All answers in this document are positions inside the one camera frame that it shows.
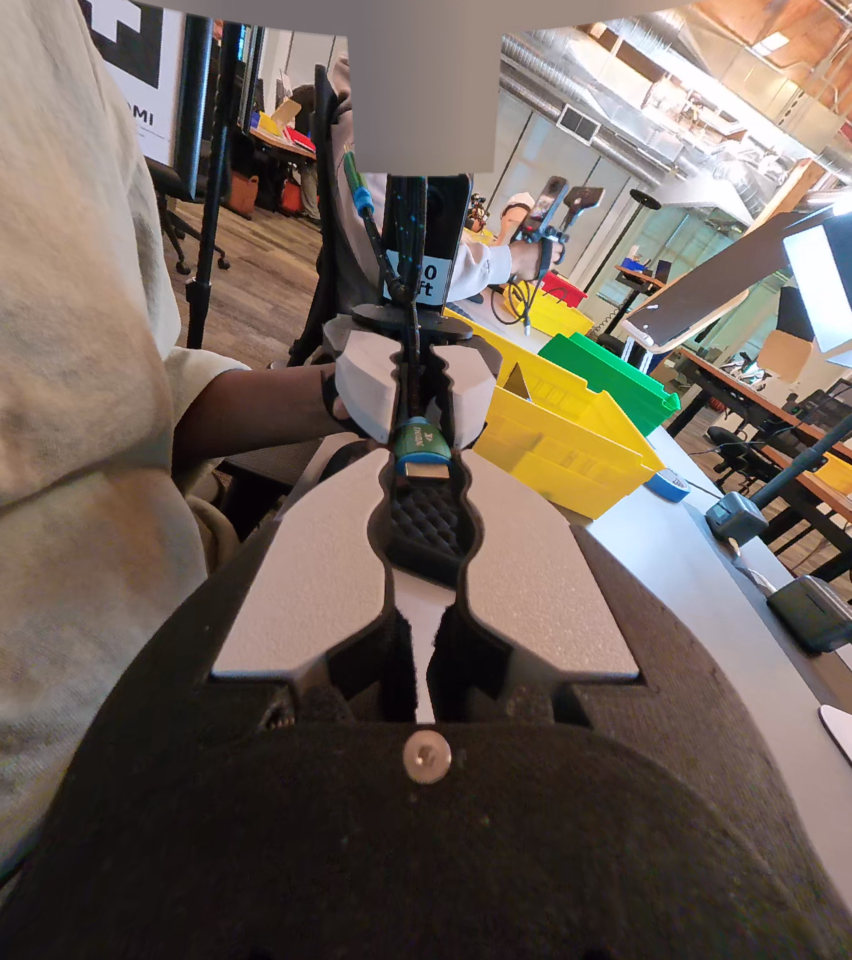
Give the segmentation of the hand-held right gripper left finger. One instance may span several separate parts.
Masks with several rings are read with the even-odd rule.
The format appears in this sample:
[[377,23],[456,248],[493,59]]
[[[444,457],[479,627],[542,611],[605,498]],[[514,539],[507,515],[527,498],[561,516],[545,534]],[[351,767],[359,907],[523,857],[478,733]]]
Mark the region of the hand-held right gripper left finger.
[[383,447],[321,479],[269,526],[262,563],[211,670],[285,685],[302,702],[331,687],[360,714],[416,718],[408,622],[385,556],[393,457]]

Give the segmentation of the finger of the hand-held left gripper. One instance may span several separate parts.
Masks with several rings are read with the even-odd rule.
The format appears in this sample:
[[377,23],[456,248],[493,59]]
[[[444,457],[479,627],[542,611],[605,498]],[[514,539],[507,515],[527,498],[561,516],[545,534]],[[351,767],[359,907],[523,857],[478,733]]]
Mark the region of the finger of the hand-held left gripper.
[[480,437],[501,367],[502,354],[489,342],[432,346],[432,406],[451,450],[467,450]]
[[336,390],[349,418],[382,445],[394,427],[402,354],[403,347],[395,340],[353,330],[336,359]]

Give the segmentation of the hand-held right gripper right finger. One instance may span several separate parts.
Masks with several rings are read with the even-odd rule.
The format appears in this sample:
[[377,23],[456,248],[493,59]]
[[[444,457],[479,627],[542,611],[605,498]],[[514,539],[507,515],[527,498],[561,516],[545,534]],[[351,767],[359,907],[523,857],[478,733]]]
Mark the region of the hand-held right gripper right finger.
[[579,687],[641,671],[573,528],[478,453],[459,465],[473,540],[434,637],[434,719],[586,722]]

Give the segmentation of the another person's forearm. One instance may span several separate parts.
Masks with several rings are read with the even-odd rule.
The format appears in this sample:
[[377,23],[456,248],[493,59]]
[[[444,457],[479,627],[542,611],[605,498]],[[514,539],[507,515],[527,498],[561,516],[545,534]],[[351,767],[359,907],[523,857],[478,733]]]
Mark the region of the another person's forearm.
[[447,301],[458,302],[480,294],[489,285],[502,285],[513,273],[509,246],[486,246],[462,241],[453,262]]

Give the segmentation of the person's left forearm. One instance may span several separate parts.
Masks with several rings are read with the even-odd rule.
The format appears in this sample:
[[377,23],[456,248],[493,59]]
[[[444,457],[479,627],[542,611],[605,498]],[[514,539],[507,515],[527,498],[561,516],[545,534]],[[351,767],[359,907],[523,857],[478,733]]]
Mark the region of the person's left forearm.
[[173,431],[176,471],[266,448],[294,433],[295,406],[281,370],[229,370],[186,408]]

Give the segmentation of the person's left hand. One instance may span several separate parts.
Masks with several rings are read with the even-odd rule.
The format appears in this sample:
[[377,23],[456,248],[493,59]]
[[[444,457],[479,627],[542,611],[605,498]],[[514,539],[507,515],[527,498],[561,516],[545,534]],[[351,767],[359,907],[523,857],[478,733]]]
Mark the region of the person's left hand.
[[370,441],[370,434],[349,414],[336,386],[333,364],[307,367],[305,398],[299,401],[297,435],[302,441],[352,434]]

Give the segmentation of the yellow plastic bin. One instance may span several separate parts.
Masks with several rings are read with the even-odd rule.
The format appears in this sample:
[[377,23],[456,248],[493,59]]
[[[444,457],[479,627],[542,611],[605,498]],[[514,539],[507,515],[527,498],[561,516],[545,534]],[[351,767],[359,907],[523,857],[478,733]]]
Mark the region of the yellow plastic bin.
[[516,345],[474,319],[502,356],[474,450],[554,505],[591,521],[664,470],[653,447],[607,391]]
[[578,308],[547,291],[545,285],[537,286],[526,281],[508,283],[504,286],[503,302],[523,329],[538,330],[550,337],[572,337],[575,333],[588,335],[594,327]]

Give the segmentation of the green plastic bin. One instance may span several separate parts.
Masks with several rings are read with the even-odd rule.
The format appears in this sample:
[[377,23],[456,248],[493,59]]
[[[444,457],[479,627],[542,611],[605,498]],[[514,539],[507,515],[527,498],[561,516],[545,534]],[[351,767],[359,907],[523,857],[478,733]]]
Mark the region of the green plastic bin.
[[583,379],[591,391],[608,393],[645,437],[681,408],[677,394],[578,332],[554,335],[538,356]]

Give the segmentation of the red plastic bin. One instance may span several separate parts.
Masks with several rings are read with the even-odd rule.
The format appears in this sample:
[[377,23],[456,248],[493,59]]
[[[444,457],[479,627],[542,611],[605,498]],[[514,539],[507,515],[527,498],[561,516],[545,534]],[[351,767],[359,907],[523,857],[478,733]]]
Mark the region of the red plastic bin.
[[545,274],[542,280],[542,291],[573,309],[578,309],[588,296],[583,290],[554,270]]

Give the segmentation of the black mesh wrist rest pad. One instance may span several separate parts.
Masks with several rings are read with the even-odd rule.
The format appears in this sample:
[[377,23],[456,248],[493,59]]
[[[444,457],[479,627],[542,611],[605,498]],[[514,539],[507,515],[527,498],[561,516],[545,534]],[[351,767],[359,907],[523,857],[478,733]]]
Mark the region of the black mesh wrist rest pad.
[[465,548],[450,484],[397,482],[386,556],[396,569],[453,589]]

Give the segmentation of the blue tape roll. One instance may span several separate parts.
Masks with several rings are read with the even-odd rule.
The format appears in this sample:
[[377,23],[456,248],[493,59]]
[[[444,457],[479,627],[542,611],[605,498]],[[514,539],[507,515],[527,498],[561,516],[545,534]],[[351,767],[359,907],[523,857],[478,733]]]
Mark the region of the blue tape roll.
[[655,496],[670,503],[683,501],[693,488],[689,481],[668,468],[654,473],[643,486]]

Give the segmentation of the orange bag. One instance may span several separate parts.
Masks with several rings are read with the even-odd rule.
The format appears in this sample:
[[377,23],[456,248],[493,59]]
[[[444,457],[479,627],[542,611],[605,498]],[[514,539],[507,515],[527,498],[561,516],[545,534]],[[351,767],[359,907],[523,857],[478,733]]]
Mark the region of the orange bag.
[[259,196],[260,179],[232,171],[228,188],[220,204],[247,221],[252,221]]

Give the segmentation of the black desk clamp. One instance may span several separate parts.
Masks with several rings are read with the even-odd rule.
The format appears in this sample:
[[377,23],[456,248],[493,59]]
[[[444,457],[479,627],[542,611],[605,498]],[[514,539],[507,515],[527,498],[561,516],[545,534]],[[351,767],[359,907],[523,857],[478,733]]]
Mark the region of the black desk clamp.
[[729,492],[704,515],[714,539],[741,546],[768,530],[768,521],[755,504],[737,492]]

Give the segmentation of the black tripod stand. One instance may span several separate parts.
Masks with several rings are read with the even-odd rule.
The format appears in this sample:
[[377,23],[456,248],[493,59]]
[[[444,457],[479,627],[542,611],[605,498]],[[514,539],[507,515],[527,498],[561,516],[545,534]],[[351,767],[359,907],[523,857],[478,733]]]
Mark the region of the black tripod stand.
[[226,153],[230,128],[236,122],[233,107],[236,100],[236,76],[240,60],[242,30],[240,23],[224,21],[221,33],[211,155],[207,171],[199,258],[195,275],[187,283],[186,288],[190,312],[186,343],[189,350],[200,350],[203,346],[205,324],[211,302],[219,207],[226,180]]

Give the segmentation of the black power adapter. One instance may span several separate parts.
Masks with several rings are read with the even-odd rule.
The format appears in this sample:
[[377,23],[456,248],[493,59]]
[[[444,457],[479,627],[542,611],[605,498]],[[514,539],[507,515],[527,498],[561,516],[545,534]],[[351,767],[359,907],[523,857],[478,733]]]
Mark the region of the black power adapter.
[[852,645],[852,606],[827,582],[803,575],[768,594],[767,605],[809,654]]

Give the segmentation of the white banner black squares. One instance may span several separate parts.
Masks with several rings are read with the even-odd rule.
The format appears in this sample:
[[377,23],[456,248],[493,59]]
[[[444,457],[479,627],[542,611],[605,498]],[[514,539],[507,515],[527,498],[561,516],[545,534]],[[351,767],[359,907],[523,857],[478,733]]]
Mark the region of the white banner black squares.
[[79,6],[129,105],[144,156],[173,166],[186,15],[130,1],[80,1]]

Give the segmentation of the wooden background table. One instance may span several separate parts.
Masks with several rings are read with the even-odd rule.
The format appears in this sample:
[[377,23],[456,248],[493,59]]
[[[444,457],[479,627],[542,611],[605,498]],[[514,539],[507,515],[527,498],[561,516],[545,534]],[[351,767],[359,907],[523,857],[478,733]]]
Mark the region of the wooden background table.
[[[698,387],[698,392],[691,399],[684,399],[682,409],[667,425],[667,433],[672,438],[677,439],[710,401],[720,402],[741,419],[743,426],[756,429],[753,439],[759,446],[752,448],[753,458],[762,461],[766,473],[784,470],[799,454],[796,447],[809,448],[824,436],[823,430],[776,407],[761,393],[696,354],[685,348],[677,353],[681,357],[677,370]],[[817,532],[840,552],[851,548],[851,536],[843,532],[829,514],[818,509],[823,504],[832,515],[852,525],[851,498],[826,483],[824,470],[823,466],[817,471],[804,472],[784,488],[779,498],[787,506],[768,521],[768,527],[760,535],[763,544],[770,546],[798,527],[799,533],[792,539],[794,543],[805,534]]]

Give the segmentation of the cardboard box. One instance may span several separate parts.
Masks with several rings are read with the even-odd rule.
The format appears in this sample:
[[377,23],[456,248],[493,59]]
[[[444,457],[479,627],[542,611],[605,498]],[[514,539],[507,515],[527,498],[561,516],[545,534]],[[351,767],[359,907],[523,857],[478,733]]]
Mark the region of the cardboard box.
[[816,342],[807,341],[785,331],[768,333],[756,358],[757,366],[784,383],[797,383],[812,357]]

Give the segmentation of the black stand pole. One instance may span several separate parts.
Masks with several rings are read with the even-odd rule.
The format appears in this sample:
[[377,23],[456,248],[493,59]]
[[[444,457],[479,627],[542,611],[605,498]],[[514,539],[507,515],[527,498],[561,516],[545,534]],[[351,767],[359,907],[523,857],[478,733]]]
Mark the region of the black stand pole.
[[782,469],[773,480],[757,491],[756,494],[750,498],[755,508],[758,511],[766,508],[780,496],[785,487],[789,486],[794,479],[800,474],[814,468],[836,444],[844,442],[844,439],[850,435],[850,432],[852,432],[852,413],[841,420],[836,427],[824,434],[824,436],[811,447],[800,453],[792,460],[789,466]]

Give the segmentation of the silver ventilation duct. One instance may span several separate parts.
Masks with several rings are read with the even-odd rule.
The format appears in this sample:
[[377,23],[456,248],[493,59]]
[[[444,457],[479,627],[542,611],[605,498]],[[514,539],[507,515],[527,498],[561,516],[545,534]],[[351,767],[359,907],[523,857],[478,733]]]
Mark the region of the silver ventilation duct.
[[681,57],[662,67],[618,37],[606,49],[571,28],[508,32],[502,58],[677,179],[734,179],[745,169],[780,186],[796,163],[815,157]]

